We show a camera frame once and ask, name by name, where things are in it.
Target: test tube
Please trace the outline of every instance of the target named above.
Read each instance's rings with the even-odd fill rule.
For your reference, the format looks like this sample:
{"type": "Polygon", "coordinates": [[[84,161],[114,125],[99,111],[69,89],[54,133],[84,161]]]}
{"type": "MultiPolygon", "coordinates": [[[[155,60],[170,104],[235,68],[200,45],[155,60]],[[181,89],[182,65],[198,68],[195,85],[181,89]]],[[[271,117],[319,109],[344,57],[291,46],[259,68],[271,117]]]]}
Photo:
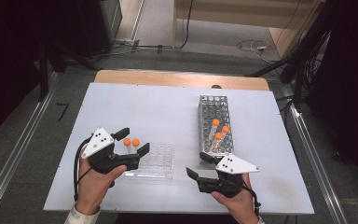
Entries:
{"type": "Polygon", "coordinates": [[[220,142],[222,141],[222,134],[221,133],[216,133],[214,135],[214,140],[211,144],[211,148],[209,149],[209,151],[212,152],[217,152],[217,149],[219,148],[220,142]]]}
{"type": "Polygon", "coordinates": [[[228,133],[229,133],[228,126],[227,125],[223,126],[223,128],[222,128],[222,140],[220,141],[219,146],[217,146],[217,147],[220,147],[220,145],[223,143],[223,141],[225,141],[225,137],[226,137],[226,135],[228,133]]]}
{"type": "Polygon", "coordinates": [[[124,147],[127,149],[127,154],[131,154],[132,146],[131,146],[130,138],[124,138],[123,144],[124,144],[124,147]]]}
{"type": "Polygon", "coordinates": [[[132,140],[133,153],[136,153],[136,151],[138,150],[140,144],[141,144],[141,142],[139,141],[138,138],[134,138],[134,139],[132,140]]]}
{"type": "Polygon", "coordinates": [[[213,141],[214,134],[216,133],[216,129],[217,129],[217,126],[219,126],[219,124],[220,124],[220,121],[218,119],[214,119],[212,121],[212,128],[211,128],[211,131],[209,132],[209,136],[208,136],[208,140],[210,142],[213,141]]]}

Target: table surface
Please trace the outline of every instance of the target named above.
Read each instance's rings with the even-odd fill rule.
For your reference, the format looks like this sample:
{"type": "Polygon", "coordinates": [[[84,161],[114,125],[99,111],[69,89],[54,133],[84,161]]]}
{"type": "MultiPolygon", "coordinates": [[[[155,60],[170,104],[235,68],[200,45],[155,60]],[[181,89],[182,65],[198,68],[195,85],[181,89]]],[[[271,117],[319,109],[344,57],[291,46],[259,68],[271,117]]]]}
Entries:
{"type": "MultiPolygon", "coordinates": [[[[235,154],[261,169],[260,173],[251,174],[252,185],[263,204],[260,212],[312,214],[310,197],[279,109],[272,92],[266,91],[267,82],[262,78],[243,80],[253,83],[248,83],[253,86],[251,91],[193,87],[217,84],[227,88],[238,84],[237,77],[137,71],[99,72],[95,83],[89,85],[44,209],[70,210],[76,149],[102,125],[110,133],[128,126],[131,128],[130,137],[135,136],[151,144],[174,146],[172,179],[122,176],[108,191],[103,200],[103,209],[125,213],[226,214],[227,209],[223,205],[211,195],[200,193],[196,182],[186,175],[186,167],[189,167],[200,172],[201,176],[216,177],[213,169],[200,164],[199,140],[198,135],[194,134],[198,132],[200,95],[210,94],[228,98],[235,154]],[[174,81],[175,87],[170,87],[171,79],[163,81],[167,77],[182,82],[174,81]]],[[[120,150],[123,150],[123,146],[117,143],[115,152],[119,153],[120,150]]]]}

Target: white table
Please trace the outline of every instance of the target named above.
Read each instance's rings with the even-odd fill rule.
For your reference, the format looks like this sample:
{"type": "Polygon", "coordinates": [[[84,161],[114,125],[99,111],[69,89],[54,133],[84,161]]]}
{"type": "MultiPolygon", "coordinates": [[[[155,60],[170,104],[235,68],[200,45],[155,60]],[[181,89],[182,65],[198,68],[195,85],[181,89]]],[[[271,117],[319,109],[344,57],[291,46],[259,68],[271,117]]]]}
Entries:
{"type": "MultiPolygon", "coordinates": [[[[198,102],[201,94],[226,95],[235,154],[260,167],[251,174],[261,214],[313,214],[282,118],[270,91],[91,83],[62,155],[45,210],[73,204],[76,150],[99,126],[115,133],[131,128],[143,143],[174,145],[173,179],[122,176],[103,200],[103,210],[133,213],[226,214],[213,197],[200,193],[186,167],[217,175],[200,165],[198,102]]],[[[117,142],[116,153],[123,146],[117,142]]]]}

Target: human hand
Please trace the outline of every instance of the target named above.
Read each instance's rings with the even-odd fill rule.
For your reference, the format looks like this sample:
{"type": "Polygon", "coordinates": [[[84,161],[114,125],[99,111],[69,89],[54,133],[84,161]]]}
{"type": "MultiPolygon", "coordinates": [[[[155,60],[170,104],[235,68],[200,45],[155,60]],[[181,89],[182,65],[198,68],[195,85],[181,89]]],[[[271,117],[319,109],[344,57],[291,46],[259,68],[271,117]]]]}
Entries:
{"type": "MultiPolygon", "coordinates": [[[[242,179],[246,186],[251,189],[251,181],[249,174],[243,174],[242,179]]],[[[252,194],[247,190],[241,190],[235,197],[227,198],[223,194],[214,191],[212,196],[222,205],[224,205],[228,212],[240,224],[255,224],[258,222],[258,217],[255,215],[254,201],[252,194]]]]}
{"type": "Polygon", "coordinates": [[[78,176],[87,173],[78,183],[79,193],[75,207],[78,212],[87,216],[94,215],[99,211],[99,206],[103,201],[109,186],[127,170],[125,165],[120,165],[110,173],[103,175],[92,169],[90,170],[90,168],[89,160],[79,157],[78,176]]]}

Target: floor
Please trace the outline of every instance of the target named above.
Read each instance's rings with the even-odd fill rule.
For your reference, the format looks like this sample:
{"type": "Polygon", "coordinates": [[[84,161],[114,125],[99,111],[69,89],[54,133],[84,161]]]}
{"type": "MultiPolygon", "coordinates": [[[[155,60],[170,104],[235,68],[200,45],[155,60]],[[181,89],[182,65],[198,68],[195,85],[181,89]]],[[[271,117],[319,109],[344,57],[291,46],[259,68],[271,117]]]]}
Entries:
{"type": "MultiPolygon", "coordinates": [[[[127,22],[133,25],[128,27],[123,25],[118,35],[122,39],[140,38],[141,41],[145,41],[146,37],[142,37],[143,28],[141,27],[145,20],[140,19],[144,14],[140,17],[138,15],[139,12],[145,13],[141,6],[147,7],[147,4],[152,1],[143,3],[143,1],[133,0],[128,5],[130,1],[121,2],[124,18],[130,18],[129,21],[123,21],[123,24],[127,22]]],[[[246,27],[246,29],[253,30],[251,34],[254,35],[259,31],[264,32],[259,27],[254,29],[246,27]]],[[[155,50],[142,50],[132,54],[116,55],[118,52],[125,51],[125,49],[117,49],[110,55],[95,58],[92,61],[106,69],[191,71],[231,74],[232,76],[252,73],[266,65],[266,62],[251,51],[243,52],[245,54],[242,55],[227,56],[228,52],[236,48],[235,44],[233,45],[235,48],[225,48],[225,53],[219,50],[217,51],[219,53],[202,51],[203,45],[199,45],[197,47],[199,49],[192,51],[196,46],[191,41],[192,34],[194,33],[190,33],[189,39],[189,46],[192,47],[181,52],[165,51],[157,54],[155,50]]],[[[168,37],[161,36],[159,38],[168,39],[168,37]]],[[[269,57],[270,60],[276,60],[272,52],[269,57]]],[[[36,88],[23,100],[0,129],[0,175],[5,169],[10,171],[6,172],[9,174],[7,178],[10,182],[0,182],[2,190],[0,191],[0,223],[63,223],[66,218],[67,212],[45,212],[43,205],[76,120],[78,109],[81,107],[83,96],[96,74],[95,71],[90,71],[73,61],[68,61],[68,64],[65,74],[51,73],[50,86],[54,88],[51,88],[50,95],[45,102],[37,102],[39,89],[36,88]],[[15,161],[13,159],[15,157],[20,160],[12,163],[11,166],[6,166],[7,160],[12,158],[15,161]]],[[[283,86],[277,79],[281,71],[282,69],[277,69],[263,76],[277,99],[291,93],[290,86],[283,86]]],[[[287,101],[277,100],[277,104],[279,108],[284,108],[287,101]]],[[[292,145],[309,189],[315,215],[290,217],[287,223],[358,223],[358,167],[341,160],[332,160],[335,154],[330,144],[332,134],[305,104],[301,106],[303,109],[301,117],[297,117],[296,112],[287,107],[289,110],[287,113],[282,113],[282,119],[285,120],[287,130],[292,137],[292,145]],[[302,122],[306,124],[309,136],[300,134],[298,127],[301,127],[302,122]],[[311,147],[305,144],[309,142],[312,143],[311,147]],[[331,184],[333,192],[324,191],[321,181],[326,183],[326,180],[320,179],[318,173],[321,171],[315,169],[315,162],[310,159],[312,150],[316,151],[323,171],[326,172],[327,183],[331,184]],[[328,199],[325,197],[326,193],[336,195],[340,207],[331,207],[326,202],[328,199]],[[334,209],[338,209],[339,213],[342,212],[344,217],[332,215],[334,209]]],[[[267,223],[284,223],[286,219],[286,216],[267,214],[263,217],[267,223]]],[[[102,213],[99,223],[114,223],[116,218],[115,214],[102,213]]]]}

